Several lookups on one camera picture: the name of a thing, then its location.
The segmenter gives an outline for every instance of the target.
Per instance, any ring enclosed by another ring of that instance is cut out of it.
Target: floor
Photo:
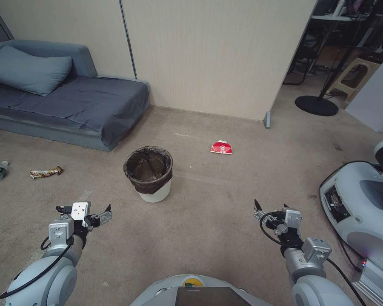
[[[284,203],[300,209],[303,237],[325,239],[330,258],[352,275],[319,204],[318,185],[344,162],[374,161],[383,133],[343,109],[319,117],[295,107],[297,96],[318,94],[322,82],[283,86],[270,130],[253,120],[158,107],[110,153],[0,130],[0,161],[11,162],[0,182],[0,293],[40,256],[55,206],[77,200],[91,201],[92,213],[111,204],[114,217],[88,236],[67,305],[129,305],[152,282],[183,273],[223,279],[273,305],[290,305],[284,258],[253,217],[255,198],[267,211]],[[209,152],[219,139],[232,145],[232,155]],[[174,159],[171,192],[158,204],[143,202],[122,170],[144,145],[161,146]],[[55,165],[65,169],[61,176],[30,179],[30,170]],[[328,279],[358,304],[337,271],[325,267]]]

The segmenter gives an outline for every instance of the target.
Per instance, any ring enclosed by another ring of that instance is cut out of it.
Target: plastic water bottle
[[[7,166],[9,165],[8,161],[2,161],[0,164],[0,181],[7,173]]]

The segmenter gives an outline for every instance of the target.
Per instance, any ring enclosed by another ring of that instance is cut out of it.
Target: gray sofa
[[[111,151],[149,106],[149,87],[133,79],[99,77],[83,45],[9,40],[39,57],[71,56],[65,81],[47,96],[0,84],[0,129]]]

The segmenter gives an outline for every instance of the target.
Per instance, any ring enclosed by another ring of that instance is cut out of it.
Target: gray bed sheet
[[[46,97],[0,84],[0,115],[43,125],[97,131],[105,146],[116,142],[149,105],[146,84],[78,76]]]

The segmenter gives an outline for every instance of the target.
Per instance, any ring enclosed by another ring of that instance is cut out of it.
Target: white bucket
[[[160,201],[163,201],[169,194],[170,192],[170,184],[171,184],[171,179],[164,184],[158,191],[156,191],[154,194],[144,194],[144,193],[139,193],[140,197],[145,200],[146,202],[149,203],[157,203]]]

